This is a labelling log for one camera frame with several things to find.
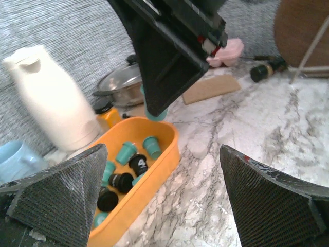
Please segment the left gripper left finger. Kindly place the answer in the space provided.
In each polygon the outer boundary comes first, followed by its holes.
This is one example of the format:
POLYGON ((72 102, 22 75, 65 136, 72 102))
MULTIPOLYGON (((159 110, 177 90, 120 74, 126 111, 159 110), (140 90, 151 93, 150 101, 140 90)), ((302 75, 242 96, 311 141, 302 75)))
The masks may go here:
POLYGON ((107 148, 1 185, 1 246, 86 246, 107 148))

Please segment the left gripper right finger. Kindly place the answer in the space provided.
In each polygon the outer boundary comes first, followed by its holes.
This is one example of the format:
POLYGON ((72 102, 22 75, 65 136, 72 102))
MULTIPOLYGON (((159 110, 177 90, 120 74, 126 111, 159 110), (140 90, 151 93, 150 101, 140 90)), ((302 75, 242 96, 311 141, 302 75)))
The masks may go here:
POLYGON ((220 148, 220 163, 242 246, 328 246, 328 187, 228 145, 220 148))

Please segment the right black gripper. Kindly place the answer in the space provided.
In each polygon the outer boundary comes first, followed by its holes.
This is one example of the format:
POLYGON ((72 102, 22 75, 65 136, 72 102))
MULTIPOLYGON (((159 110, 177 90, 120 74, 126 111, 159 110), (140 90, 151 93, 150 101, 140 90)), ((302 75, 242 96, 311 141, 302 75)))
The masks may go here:
POLYGON ((225 1, 110 1, 142 75, 147 110, 159 116, 209 68, 206 55, 227 46, 225 1))

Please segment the brown cardboard sheet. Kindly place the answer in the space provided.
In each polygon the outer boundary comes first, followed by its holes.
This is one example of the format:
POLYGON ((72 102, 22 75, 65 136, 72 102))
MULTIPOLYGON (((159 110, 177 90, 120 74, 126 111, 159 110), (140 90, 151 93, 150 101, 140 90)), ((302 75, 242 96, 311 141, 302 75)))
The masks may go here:
POLYGON ((232 75, 219 75, 196 82, 182 94, 182 98, 185 105, 189 105, 240 89, 241 86, 232 75))

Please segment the black coffee capsule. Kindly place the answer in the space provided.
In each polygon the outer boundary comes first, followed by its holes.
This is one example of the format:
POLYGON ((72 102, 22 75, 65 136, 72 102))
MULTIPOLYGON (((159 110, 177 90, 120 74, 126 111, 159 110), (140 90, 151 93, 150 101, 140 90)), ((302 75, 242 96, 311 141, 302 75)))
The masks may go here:
POLYGON ((108 184, 122 194, 127 194, 132 188, 133 176, 130 173, 112 174, 109 176, 108 184))
POLYGON ((143 154, 135 154, 129 160, 129 167, 134 171, 137 177, 144 174, 149 168, 146 156, 143 154))
POLYGON ((118 205, 118 202, 119 198, 115 192, 101 187, 97 200, 97 207, 100 211, 110 212, 118 205))

